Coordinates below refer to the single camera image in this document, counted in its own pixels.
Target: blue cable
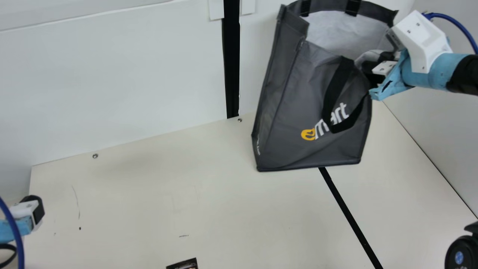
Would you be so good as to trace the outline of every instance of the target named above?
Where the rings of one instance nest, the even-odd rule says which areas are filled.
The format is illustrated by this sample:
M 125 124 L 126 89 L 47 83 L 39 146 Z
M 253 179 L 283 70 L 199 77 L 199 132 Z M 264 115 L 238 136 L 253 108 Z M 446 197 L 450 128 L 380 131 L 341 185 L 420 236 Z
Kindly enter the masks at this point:
M 23 250 L 22 236 L 20 231 L 15 223 L 15 219 L 10 213 L 5 202 L 0 197 L 0 209 L 3 211 L 3 214 L 7 218 L 8 223 L 10 224 L 11 230 L 13 231 L 13 237 L 15 237 L 15 242 L 17 243 L 17 254 L 18 254 L 18 269 L 25 269 L 25 252 Z
M 468 41 L 470 41 L 470 44 L 473 47 L 473 50 L 475 51 L 475 54 L 478 54 L 477 43 L 473 39 L 473 36 L 470 34 L 470 32 L 468 32 L 468 30 L 460 22 L 458 22 L 457 20 L 455 20 L 454 18 L 452 18 L 448 15 L 441 14 L 441 13 L 431 12 L 431 13 L 423 14 L 423 16 L 425 16 L 425 18 L 427 18 L 428 20 L 431 20 L 432 18 L 442 18 L 442 19 L 445 19 L 445 20 L 453 23 L 456 27 L 458 27 L 467 36 Z

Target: gray shopping bag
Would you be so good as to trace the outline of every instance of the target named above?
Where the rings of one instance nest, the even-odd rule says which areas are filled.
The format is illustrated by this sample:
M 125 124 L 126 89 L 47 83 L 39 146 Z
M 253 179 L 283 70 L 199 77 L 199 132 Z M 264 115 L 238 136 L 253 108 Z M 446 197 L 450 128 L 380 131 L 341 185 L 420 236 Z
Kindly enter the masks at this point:
M 394 50 L 396 13 L 360 0 L 281 7 L 252 131 L 259 171 L 360 162 L 372 103 L 354 61 Z

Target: black pole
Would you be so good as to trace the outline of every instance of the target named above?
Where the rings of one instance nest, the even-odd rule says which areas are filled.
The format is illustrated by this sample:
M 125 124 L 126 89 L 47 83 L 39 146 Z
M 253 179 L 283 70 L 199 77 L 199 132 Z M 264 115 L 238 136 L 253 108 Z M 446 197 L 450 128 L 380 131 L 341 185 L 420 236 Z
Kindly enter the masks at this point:
M 222 19 L 222 51 L 228 118 L 239 116 L 239 2 L 239 0 L 224 0 L 224 19 Z

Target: white bracket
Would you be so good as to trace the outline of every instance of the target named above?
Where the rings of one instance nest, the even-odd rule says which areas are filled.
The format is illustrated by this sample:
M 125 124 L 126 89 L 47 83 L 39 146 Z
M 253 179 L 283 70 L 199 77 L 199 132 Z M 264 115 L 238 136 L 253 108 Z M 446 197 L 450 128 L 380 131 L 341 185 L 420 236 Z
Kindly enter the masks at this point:
M 397 65 L 398 62 L 395 61 L 383 61 L 379 63 L 374 69 L 372 69 L 372 73 L 376 75 L 388 76 L 391 70 Z
M 256 0 L 241 0 L 241 15 L 249 15 L 256 12 Z
M 426 74 L 438 56 L 453 52 L 445 33 L 416 10 L 392 30 L 408 49 L 412 72 Z
M 209 0 L 209 19 L 212 21 L 224 18 L 223 0 Z

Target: table surface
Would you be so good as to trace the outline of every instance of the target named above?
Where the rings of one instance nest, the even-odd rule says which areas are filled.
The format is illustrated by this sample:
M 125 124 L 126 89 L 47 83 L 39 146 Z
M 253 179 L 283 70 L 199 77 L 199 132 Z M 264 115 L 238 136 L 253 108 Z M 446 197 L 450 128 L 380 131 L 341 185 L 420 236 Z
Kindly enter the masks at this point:
M 318 169 L 257 172 L 241 118 L 33 167 L 27 268 L 373 268 Z M 328 171 L 386 269 L 442 268 L 476 221 L 381 102 L 362 162 Z

